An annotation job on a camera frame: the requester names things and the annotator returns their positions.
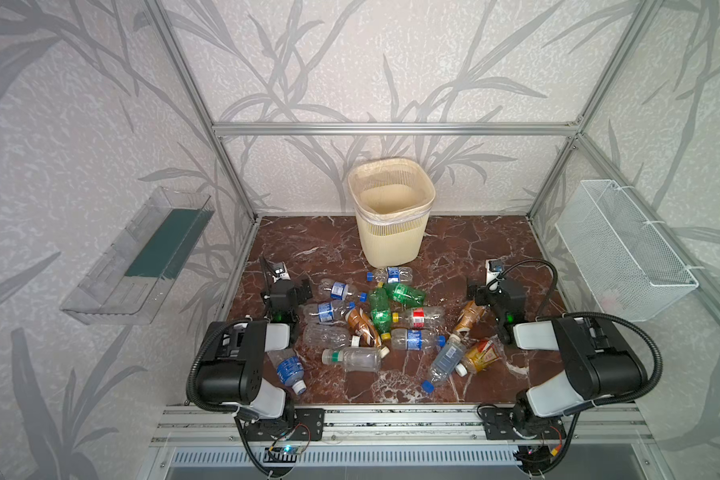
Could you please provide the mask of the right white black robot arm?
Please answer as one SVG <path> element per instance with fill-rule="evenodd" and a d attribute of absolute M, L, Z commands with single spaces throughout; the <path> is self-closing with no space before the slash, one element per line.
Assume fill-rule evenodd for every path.
<path fill-rule="evenodd" d="M 660 382 L 664 363 L 656 342 L 637 325 L 602 312 L 564 313 L 533 322 L 515 318 L 512 296 L 497 279 L 467 283 L 466 297 L 494 312 L 500 337 L 521 350 L 556 351 L 563 371 L 520 392 L 515 424 L 578 414 L 628 403 Z"/>

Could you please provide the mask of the clear bottle blue cap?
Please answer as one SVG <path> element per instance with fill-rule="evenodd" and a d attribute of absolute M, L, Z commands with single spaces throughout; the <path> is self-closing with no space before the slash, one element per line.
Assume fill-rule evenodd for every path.
<path fill-rule="evenodd" d="M 443 385 L 454 370 L 460 376 L 466 374 L 466 368 L 460 366 L 460 362 L 466 353 L 466 346 L 459 334 L 451 334 L 445 345 L 441 348 L 435 360 L 432 362 L 427 379 L 421 384 L 427 394 Z"/>

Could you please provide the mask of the yellow red tea bottle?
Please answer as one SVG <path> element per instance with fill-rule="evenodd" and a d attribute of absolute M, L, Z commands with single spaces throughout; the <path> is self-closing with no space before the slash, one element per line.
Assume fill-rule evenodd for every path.
<path fill-rule="evenodd" d="M 501 358 L 497 349 L 497 341 L 486 338 L 474 344 L 456 365 L 455 372 L 464 377 L 467 374 L 478 374 Z"/>

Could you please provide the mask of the large clear bottle white cap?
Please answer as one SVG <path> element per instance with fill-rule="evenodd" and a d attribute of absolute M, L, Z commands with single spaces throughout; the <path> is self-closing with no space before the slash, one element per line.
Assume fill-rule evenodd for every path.
<path fill-rule="evenodd" d="M 309 324 L 304 329 L 302 338 L 311 348 L 341 350 L 360 346 L 359 336 L 353 335 L 347 327 L 338 325 Z"/>

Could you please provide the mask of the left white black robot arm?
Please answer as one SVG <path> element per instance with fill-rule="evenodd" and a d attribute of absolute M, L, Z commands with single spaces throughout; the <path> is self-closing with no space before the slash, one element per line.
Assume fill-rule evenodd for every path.
<path fill-rule="evenodd" d="M 278 279 L 262 293 L 265 318 L 214 322 L 186 381 L 187 400 L 210 412 L 247 421 L 295 424 L 292 400 L 263 374 L 269 353 L 284 353 L 298 335 L 298 307 L 312 298 L 310 281 Z"/>

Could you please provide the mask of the clear bottle green label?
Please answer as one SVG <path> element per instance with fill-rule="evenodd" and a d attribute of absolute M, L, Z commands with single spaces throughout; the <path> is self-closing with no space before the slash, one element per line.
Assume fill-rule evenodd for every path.
<path fill-rule="evenodd" d="M 382 360 L 390 353 L 388 347 L 346 347 L 340 350 L 325 349 L 324 365 L 341 365 L 346 372 L 378 372 Z"/>

